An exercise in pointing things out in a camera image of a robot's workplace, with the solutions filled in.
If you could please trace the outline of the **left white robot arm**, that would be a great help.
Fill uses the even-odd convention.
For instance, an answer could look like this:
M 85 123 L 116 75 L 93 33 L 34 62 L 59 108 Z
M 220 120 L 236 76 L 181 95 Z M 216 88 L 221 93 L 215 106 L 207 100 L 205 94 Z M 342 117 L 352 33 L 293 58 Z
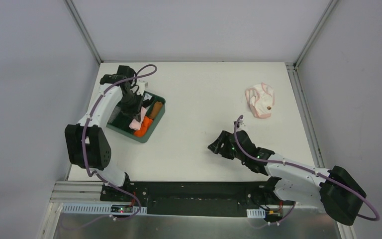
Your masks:
M 119 201 L 127 201 L 132 188 L 125 184 L 127 173 L 111 161 L 112 152 L 104 131 L 119 116 L 129 122 L 141 122 L 144 118 L 145 84 L 138 83 L 137 78 L 136 71 L 125 65 L 118 66 L 115 74 L 104 75 L 91 108 L 64 131 L 70 163 L 85 169 L 89 176 L 113 184 L 112 193 Z

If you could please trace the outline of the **pink underwear navy trim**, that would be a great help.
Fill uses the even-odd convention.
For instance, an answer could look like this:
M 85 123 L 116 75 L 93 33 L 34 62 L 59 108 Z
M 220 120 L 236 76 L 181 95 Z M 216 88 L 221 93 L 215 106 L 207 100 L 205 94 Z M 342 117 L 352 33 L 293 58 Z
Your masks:
M 146 113 L 147 109 L 145 107 L 142 107 L 139 118 L 133 119 L 132 122 L 129 124 L 129 128 L 132 130 L 139 130 L 141 128 L 144 117 L 146 116 Z

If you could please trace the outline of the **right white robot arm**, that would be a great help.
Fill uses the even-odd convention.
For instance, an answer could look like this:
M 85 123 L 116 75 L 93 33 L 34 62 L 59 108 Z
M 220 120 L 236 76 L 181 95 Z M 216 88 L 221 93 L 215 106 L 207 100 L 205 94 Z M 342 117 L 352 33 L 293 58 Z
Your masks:
M 314 206 L 335 221 L 351 226 L 364 203 L 352 191 L 367 196 L 344 168 L 316 168 L 286 159 L 257 147 L 244 130 L 236 134 L 223 130 L 207 148 L 224 158 L 239 159 L 252 172 L 268 176 L 262 196 L 269 204 L 282 200 Z

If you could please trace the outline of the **white underwear pink trim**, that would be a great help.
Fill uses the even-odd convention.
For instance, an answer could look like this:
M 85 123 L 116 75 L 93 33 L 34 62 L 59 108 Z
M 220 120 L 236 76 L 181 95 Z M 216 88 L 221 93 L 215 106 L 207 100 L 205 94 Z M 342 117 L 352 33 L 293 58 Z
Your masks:
M 267 119 L 275 105 L 274 89 L 265 83 L 255 84 L 244 92 L 247 105 L 255 118 Z

